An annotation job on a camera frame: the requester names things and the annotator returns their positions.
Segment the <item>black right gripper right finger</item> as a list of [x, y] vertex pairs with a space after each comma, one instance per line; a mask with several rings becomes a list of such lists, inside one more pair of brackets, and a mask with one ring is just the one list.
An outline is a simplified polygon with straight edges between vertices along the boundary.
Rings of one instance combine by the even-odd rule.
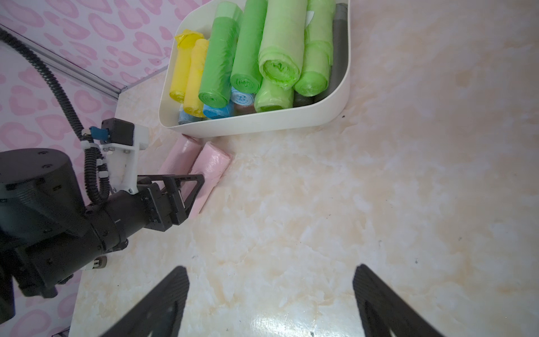
[[442, 337], [367, 265], [357, 266], [352, 286], [366, 336]]

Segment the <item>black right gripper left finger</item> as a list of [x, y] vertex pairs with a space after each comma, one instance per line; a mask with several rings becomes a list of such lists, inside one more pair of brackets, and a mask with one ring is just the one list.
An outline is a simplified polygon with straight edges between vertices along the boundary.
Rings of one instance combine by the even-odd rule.
[[174, 268], [104, 336], [177, 336], [189, 292], [183, 266]]

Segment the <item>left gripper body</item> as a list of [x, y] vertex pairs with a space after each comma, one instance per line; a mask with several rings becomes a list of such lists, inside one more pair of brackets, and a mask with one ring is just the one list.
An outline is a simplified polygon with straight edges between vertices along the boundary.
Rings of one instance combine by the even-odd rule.
[[149, 226], [138, 194], [118, 192], [101, 205], [75, 210], [42, 192], [23, 195], [17, 202], [30, 226], [27, 237], [12, 245], [12, 275], [26, 297], [57, 296], [57, 285], [67, 282], [95, 258], [121, 251], [129, 237], [147, 228], [164, 232], [171, 226]]

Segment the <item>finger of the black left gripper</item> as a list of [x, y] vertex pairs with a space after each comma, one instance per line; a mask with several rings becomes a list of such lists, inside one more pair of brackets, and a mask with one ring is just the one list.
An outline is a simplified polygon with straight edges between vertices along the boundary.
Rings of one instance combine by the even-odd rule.
[[138, 196], [149, 226], [179, 226], [194, 208], [205, 182], [202, 174], [137, 177]]

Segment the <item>pink trash bag roll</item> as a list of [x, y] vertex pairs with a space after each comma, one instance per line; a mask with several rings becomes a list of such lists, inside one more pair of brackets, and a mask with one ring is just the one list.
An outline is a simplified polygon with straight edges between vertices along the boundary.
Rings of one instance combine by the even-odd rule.
[[159, 175], [187, 175], [202, 151], [202, 142], [181, 134], [159, 169]]
[[195, 198], [188, 218], [195, 218], [199, 215], [231, 161], [232, 156], [212, 142], [207, 142], [204, 145], [189, 173], [190, 175], [202, 174], [204, 176], [204, 184]]

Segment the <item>blue trash bag roll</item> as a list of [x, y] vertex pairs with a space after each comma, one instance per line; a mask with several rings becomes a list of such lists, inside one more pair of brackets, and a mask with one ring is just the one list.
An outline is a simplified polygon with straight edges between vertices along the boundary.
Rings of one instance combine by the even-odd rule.
[[204, 116], [207, 119], [222, 119], [234, 116], [234, 103], [229, 101], [224, 108], [213, 108], [209, 105], [204, 105]]

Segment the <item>green trash bag roll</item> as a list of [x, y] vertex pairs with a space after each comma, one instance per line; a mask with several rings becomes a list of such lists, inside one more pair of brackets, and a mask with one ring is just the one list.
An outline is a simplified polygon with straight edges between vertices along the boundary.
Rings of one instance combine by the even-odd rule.
[[213, 20], [199, 99], [212, 108], [224, 108], [232, 92], [231, 75], [243, 11], [229, 1], [220, 3]]
[[256, 94], [261, 87], [258, 54], [267, 9], [268, 2], [263, 0], [248, 0], [244, 8], [230, 80], [237, 91], [245, 94]]

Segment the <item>yellow trash bag roll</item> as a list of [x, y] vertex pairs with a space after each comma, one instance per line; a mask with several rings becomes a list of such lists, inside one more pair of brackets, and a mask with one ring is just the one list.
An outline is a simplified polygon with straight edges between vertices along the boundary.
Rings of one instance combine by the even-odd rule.
[[199, 99], [199, 90], [204, 73], [206, 54], [209, 47], [207, 39], [198, 39], [191, 53], [191, 64], [189, 66], [189, 77], [183, 108], [191, 116], [204, 118], [204, 104]]
[[174, 101], [183, 104], [188, 85], [189, 69], [191, 66], [192, 50], [196, 42], [203, 39], [202, 33], [185, 29], [175, 36], [177, 55], [173, 67], [173, 77], [169, 95]]

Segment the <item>light green roll front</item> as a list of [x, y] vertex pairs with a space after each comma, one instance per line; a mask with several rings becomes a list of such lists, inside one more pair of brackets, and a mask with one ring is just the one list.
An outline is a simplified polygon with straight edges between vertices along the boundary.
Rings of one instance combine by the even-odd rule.
[[263, 79], [261, 88], [255, 95], [256, 112], [284, 110], [293, 107], [294, 90], [282, 88], [273, 82]]

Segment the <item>light green roll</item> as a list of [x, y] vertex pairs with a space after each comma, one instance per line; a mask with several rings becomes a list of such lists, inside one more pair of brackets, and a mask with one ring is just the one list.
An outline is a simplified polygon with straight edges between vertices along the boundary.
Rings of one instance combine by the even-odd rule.
[[295, 91], [302, 96], [313, 97], [328, 88], [334, 64], [335, 11], [335, 1], [307, 2], [303, 69], [294, 86]]
[[284, 89], [299, 80], [305, 50], [307, 1], [270, 0], [258, 55], [262, 77]]
[[256, 112], [284, 110], [293, 107], [294, 90], [282, 88], [273, 82], [263, 79], [261, 88], [255, 95]]

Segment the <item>grey trash bag roll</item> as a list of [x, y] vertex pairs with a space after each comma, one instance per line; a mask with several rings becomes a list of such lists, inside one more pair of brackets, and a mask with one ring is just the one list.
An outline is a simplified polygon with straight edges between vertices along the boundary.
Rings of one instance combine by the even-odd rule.
[[300, 108], [314, 103], [314, 97], [306, 97], [299, 94], [298, 92], [294, 93], [293, 97], [293, 107]]
[[318, 103], [331, 95], [341, 84], [348, 68], [348, 5], [336, 4], [333, 21], [334, 64], [331, 66], [328, 88], [316, 95]]

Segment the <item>pink roll with white label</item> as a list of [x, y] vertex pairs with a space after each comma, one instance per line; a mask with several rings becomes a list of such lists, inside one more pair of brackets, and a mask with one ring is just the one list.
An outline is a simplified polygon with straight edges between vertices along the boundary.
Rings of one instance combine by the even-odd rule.
[[235, 116], [242, 116], [242, 115], [250, 115], [256, 113], [256, 110], [253, 105], [237, 105], [234, 104], [234, 115]]

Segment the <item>white roll with blue end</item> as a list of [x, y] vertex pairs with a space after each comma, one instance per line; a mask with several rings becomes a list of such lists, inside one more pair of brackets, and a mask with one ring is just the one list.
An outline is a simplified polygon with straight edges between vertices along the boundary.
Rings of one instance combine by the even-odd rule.
[[236, 105], [248, 107], [254, 105], [255, 95], [243, 93], [232, 87], [230, 100]]

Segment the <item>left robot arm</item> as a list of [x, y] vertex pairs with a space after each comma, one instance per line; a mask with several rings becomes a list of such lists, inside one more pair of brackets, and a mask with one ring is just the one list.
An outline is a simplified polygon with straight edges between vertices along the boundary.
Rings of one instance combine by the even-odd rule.
[[85, 205], [70, 158], [34, 148], [1, 153], [1, 321], [15, 316], [14, 291], [51, 299], [96, 258], [128, 246], [143, 228], [183, 223], [204, 177], [148, 175], [138, 192]]

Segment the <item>white plastic storage box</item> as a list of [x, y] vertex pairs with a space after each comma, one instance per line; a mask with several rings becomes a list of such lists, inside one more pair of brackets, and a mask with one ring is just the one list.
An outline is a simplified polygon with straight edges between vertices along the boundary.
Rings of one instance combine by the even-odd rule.
[[[209, 41], [217, 7], [222, 2], [224, 1], [210, 1], [197, 10], [191, 12], [191, 14], [189, 14], [181, 22], [177, 35], [181, 34], [185, 29], [189, 29], [202, 33], [204, 39]], [[229, 2], [237, 4], [238, 7], [240, 7], [243, 11], [244, 15], [246, 1]], [[229, 136], [240, 133], [318, 126], [330, 122], [340, 112], [342, 112], [350, 95], [350, 62], [348, 60], [348, 68], [344, 78], [341, 81], [341, 84], [331, 95], [318, 103], [300, 108], [256, 112], [250, 115], [222, 119], [207, 119], [203, 122], [179, 125], [178, 116], [181, 104], [174, 101], [174, 99], [172, 99], [169, 95], [176, 55], [176, 42], [173, 42], [171, 60], [168, 66], [168, 72], [166, 74], [166, 81], [164, 84], [163, 94], [161, 96], [158, 115], [162, 126], [188, 136], [207, 138]]]

